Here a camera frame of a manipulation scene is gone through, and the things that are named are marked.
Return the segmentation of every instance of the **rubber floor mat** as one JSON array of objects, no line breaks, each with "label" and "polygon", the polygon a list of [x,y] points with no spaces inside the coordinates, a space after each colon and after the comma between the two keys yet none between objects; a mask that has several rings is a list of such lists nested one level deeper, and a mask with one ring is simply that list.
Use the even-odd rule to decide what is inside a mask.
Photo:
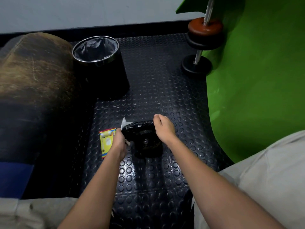
[{"label": "rubber floor mat", "polygon": [[[196,53],[185,34],[118,41],[130,90],[120,100],[95,104],[81,192],[102,163],[98,132],[120,127],[123,117],[138,122],[151,120],[156,113],[168,116],[177,136],[202,162],[215,171],[232,165],[212,133],[206,81],[189,79],[181,72],[181,60]],[[108,85],[115,89],[115,79]],[[110,227],[188,228],[193,221],[191,199],[187,180],[165,145],[159,158],[138,159],[128,151],[120,164]]]}]

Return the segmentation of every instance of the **gray wall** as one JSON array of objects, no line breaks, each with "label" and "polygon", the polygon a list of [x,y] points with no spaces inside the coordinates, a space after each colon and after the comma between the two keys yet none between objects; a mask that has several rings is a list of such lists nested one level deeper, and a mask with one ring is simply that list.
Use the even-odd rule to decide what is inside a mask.
[{"label": "gray wall", "polygon": [[0,33],[193,19],[183,0],[0,0]]}]

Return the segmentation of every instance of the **forearm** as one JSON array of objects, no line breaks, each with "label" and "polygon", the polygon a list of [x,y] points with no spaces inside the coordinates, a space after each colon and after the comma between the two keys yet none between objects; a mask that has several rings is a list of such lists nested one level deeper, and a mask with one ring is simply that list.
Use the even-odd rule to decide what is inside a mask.
[{"label": "forearm", "polygon": [[119,165],[119,153],[111,148],[59,229],[109,227]]},{"label": "forearm", "polygon": [[200,161],[179,139],[168,143],[211,229],[284,228],[251,198]]}]

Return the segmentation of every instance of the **metal rim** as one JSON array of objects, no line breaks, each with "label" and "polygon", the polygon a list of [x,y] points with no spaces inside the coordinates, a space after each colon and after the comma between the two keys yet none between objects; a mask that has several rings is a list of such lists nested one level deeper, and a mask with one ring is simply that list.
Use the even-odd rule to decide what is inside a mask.
[{"label": "metal rim", "polygon": [[73,49],[72,49],[72,56],[73,56],[77,61],[80,61],[80,62],[87,62],[87,61],[79,60],[79,59],[77,59],[77,58],[74,56],[74,50],[75,50],[75,48],[77,48],[80,44],[82,44],[82,43],[85,42],[85,41],[88,41],[88,40],[93,39],[93,38],[100,38],[100,37],[113,39],[113,40],[117,43],[117,49],[114,51],[114,53],[113,53],[112,55],[110,55],[110,56],[107,57],[107,58],[100,59],[100,60],[97,60],[97,61],[88,61],[88,62],[89,62],[89,63],[90,63],[90,62],[101,62],[101,61],[105,61],[105,60],[107,60],[107,59],[113,57],[113,56],[116,54],[116,52],[119,50],[120,44],[119,44],[119,42],[118,42],[115,38],[112,38],[112,37],[109,37],[109,36],[104,36],[104,35],[93,36],[93,37],[85,38],[85,39],[83,39],[82,41],[78,42],[78,43],[73,47]]}]

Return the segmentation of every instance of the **black trash can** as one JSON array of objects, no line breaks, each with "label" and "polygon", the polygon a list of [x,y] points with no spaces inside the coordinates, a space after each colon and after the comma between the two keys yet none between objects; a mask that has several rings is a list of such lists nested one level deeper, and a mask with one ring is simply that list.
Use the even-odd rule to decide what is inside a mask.
[{"label": "black trash can", "polygon": [[119,43],[108,36],[86,38],[72,50],[75,74],[101,100],[117,100],[129,89]]}]

